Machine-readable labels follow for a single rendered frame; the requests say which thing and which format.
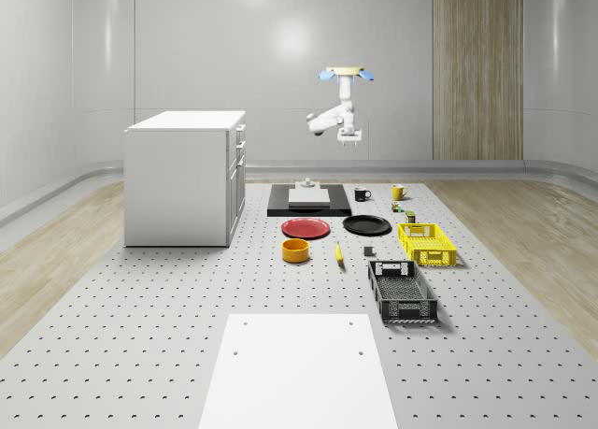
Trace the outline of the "black plate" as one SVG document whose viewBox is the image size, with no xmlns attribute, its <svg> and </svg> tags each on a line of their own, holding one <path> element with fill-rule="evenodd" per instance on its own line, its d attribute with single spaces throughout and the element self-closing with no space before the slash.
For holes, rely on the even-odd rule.
<svg viewBox="0 0 598 429">
<path fill-rule="evenodd" d="M 378 216 L 354 215 L 343 220 L 344 228 L 359 236 L 384 236 L 392 231 L 391 224 Z"/>
</svg>

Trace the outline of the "red plate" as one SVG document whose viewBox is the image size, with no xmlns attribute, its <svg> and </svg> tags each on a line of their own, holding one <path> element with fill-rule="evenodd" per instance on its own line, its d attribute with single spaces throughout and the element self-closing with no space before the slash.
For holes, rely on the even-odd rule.
<svg viewBox="0 0 598 429">
<path fill-rule="evenodd" d="M 320 219 L 296 218 L 281 224 L 281 231 L 291 238 L 317 239 L 330 233 L 330 225 Z"/>
</svg>

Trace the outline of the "yellow bowl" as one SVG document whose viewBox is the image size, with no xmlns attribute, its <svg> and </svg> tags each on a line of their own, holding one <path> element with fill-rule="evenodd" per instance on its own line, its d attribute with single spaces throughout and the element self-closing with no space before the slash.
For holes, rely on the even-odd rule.
<svg viewBox="0 0 598 429">
<path fill-rule="evenodd" d="M 282 259 L 288 263 L 300 264 L 309 258 L 309 243 L 301 238 L 287 239 L 282 243 Z"/>
</svg>

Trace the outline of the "yellow basket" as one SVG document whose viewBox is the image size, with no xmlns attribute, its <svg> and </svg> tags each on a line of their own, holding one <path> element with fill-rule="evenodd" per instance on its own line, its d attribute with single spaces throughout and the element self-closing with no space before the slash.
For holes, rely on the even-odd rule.
<svg viewBox="0 0 598 429">
<path fill-rule="evenodd" d="M 419 265 L 456 265 L 456 248 L 435 223 L 400 223 L 398 238 Z"/>
</svg>

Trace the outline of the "dark grey basket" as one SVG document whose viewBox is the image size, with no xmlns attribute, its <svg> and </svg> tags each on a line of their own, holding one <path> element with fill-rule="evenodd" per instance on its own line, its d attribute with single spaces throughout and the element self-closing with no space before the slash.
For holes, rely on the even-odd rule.
<svg viewBox="0 0 598 429">
<path fill-rule="evenodd" d="M 384 322 L 436 322 L 437 297 L 413 261 L 370 261 L 368 276 Z"/>
</svg>

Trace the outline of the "white cabinet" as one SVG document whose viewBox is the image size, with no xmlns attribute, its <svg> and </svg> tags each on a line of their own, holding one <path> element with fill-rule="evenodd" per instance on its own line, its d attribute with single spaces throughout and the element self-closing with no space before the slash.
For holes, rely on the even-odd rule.
<svg viewBox="0 0 598 429">
<path fill-rule="evenodd" d="M 245 115 L 165 111 L 125 131 L 125 245 L 230 245 L 245 200 Z"/>
</svg>

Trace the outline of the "white board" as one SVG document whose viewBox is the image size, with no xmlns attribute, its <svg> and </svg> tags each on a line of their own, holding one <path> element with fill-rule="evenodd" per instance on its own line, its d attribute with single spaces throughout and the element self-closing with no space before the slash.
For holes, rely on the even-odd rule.
<svg viewBox="0 0 598 429">
<path fill-rule="evenodd" d="M 199 429 L 397 429 L 365 314 L 232 314 Z"/>
</svg>

